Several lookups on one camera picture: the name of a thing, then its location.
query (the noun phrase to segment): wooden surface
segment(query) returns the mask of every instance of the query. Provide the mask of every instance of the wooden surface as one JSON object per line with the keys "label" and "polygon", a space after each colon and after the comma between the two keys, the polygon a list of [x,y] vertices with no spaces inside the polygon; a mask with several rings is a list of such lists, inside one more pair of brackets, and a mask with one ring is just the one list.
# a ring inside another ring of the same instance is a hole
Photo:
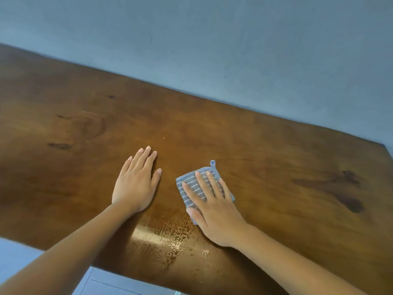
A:
{"label": "wooden surface", "polygon": [[50,248],[110,204],[123,162],[150,145],[156,196],[95,266],[190,294],[284,293],[185,213],[175,178],[215,159],[248,222],[370,294],[393,293],[383,145],[6,46],[0,89],[1,237]]}

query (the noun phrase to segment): cleaning cloth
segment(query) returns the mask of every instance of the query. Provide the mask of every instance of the cleaning cloth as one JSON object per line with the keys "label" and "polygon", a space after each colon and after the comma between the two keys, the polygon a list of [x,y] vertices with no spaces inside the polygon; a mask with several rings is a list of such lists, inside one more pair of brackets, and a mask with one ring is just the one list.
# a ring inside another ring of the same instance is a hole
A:
{"label": "cleaning cloth", "polygon": [[[218,171],[216,169],[216,162],[214,160],[210,161],[210,167],[203,167],[203,168],[200,168],[198,171],[201,174],[204,181],[206,182],[207,186],[213,192],[213,189],[211,187],[209,179],[206,176],[206,171],[210,171],[210,173],[214,177],[214,180],[217,182],[222,194],[224,194],[222,187],[219,183],[220,174],[218,173]],[[182,196],[185,207],[186,208],[191,207],[191,208],[198,209],[196,207],[196,205],[191,201],[191,199],[185,193],[185,191],[182,187],[183,181],[185,181],[188,184],[188,186],[194,191],[195,194],[197,194],[204,202],[206,202],[206,196],[203,193],[202,189],[200,188],[197,179],[195,178],[195,171],[189,172],[187,174],[184,174],[183,176],[180,176],[179,178],[176,178],[176,185],[177,185],[177,189],[180,192],[180,195]],[[231,194],[231,199],[232,199],[232,201],[235,200],[235,197],[233,196],[233,194]]]}

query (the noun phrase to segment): hand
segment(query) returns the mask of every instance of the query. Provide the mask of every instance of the hand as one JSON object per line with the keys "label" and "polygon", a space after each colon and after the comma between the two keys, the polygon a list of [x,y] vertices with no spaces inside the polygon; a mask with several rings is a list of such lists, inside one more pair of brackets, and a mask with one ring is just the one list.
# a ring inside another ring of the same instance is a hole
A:
{"label": "hand", "polygon": [[149,206],[161,178],[161,169],[151,176],[157,151],[149,156],[150,150],[150,146],[145,151],[141,148],[134,158],[131,156],[126,160],[113,190],[112,204],[121,202],[130,208],[130,213],[142,211]]}
{"label": "hand", "polygon": [[194,208],[187,208],[186,211],[191,219],[199,225],[199,228],[201,228],[207,238],[218,245],[233,247],[239,234],[248,225],[233,204],[231,193],[225,182],[221,178],[219,179],[219,183],[224,191],[224,194],[222,194],[213,175],[207,171],[206,176],[214,193],[211,192],[200,173],[198,171],[195,172],[199,186],[206,196],[206,202],[199,198],[187,183],[182,183],[185,193],[202,214]]}

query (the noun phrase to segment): finger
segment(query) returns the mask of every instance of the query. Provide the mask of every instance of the finger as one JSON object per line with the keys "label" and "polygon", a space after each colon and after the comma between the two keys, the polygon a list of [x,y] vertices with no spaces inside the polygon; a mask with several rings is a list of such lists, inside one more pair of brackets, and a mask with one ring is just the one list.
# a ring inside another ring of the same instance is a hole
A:
{"label": "finger", "polygon": [[147,159],[145,162],[145,165],[143,166],[144,169],[148,169],[151,172],[151,169],[153,168],[153,163],[154,160],[157,157],[157,151],[154,151]]}
{"label": "finger", "polygon": [[193,192],[191,187],[189,187],[188,184],[185,183],[185,181],[182,182],[182,187],[190,200],[199,208],[199,210],[203,211],[205,202],[201,198],[199,198],[196,193]]}
{"label": "finger", "polygon": [[151,178],[150,188],[152,189],[153,193],[156,192],[157,185],[160,182],[162,174],[162,169],[158,169],[154,172],[153,177]]}
{"label": "finger", "polygon": [[219,183],[221,184],[221,187],[224,191],[225,199],[228,200],[229,202],[232,202],[231,192],[229,191],[228,186],[226,185],[226,183],[224,182],[224,180],[222,178],[219,179]]}
{"label": "finger", "polygon": [[131,162],[132,162],[132,156],[130,156],[130,158],[125,161],[125,163],[120,171],[121,174],[124,174],[125,172],[128,171],[128,168],[130,167]]}
{"label": "finger", "polygon": [[146,158],[150,154],[150,150],[151,150],[150,146],[147,146],[145,152],[143,152],[140,158],[138,159],[138,162],[136,163],[134,169],[141,170],[143,168],[143,166],[145,165]]}
{"label": "finger", "polygon": [[208,225],[206,224],[205,219],[203,218],[202,214],[200,214],[200,212],[197,209],[188,207],[186,209],[186,212],[188,213],[190,218],[193,221],[195,221],[197,225],[199,225],[199,228],[201,228],[202,231],[204,231],[207,228]]}
{"label": "finger", "polygon": [[223,199],[224,195],[222,194],[219,185],[216,182],[216,179],[214,179],[214,176],[210,171],[206,171],[206,176],[209,179],[210,185],[213,188],[214,195],[216,196],[217,199]]}
{"label": "finger", "polygon": [[207,201],[214,201],[215,200],[214,194],[211,191],[210,187],[207,185],[205,179],[202,178],[202,175],[198,171],[196,171],[195,177],[197,178],[199,186],[206,196],[206,200]]}
{"label": "finger", "polygon": [[135,154],[135,157],[132,160],[132,163],[130,164],[130,167],[128,168],[129,171],[132,171],[135,168],[136,163],[138,162],[138,160],[141,157],[142,153],[143,153],[143,148],[139,149],[138,152]]}

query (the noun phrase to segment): person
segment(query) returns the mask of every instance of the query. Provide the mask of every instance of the person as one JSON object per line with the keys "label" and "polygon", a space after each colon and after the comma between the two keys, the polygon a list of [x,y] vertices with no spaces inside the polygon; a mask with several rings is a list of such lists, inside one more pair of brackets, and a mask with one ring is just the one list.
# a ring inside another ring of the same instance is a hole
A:
{"label": "person", "polygon": [[[157,152],[150,155],[150,151],[150,147],[140,149],[135,157],[127,159],[108,208],[5,281],[0,294],[71,294],[120,225],[146,209],[153,199],[161,169],[151,175]],[[213,192],[195,172],[206,202],[186,183],[183,187],[200,211],[187,208],[187,213],[212,242],[239,250],[292,295],[364,294],[246,223],[231,201],[225,182],[219,180],[222,194],[212,175],[206,174]]]}

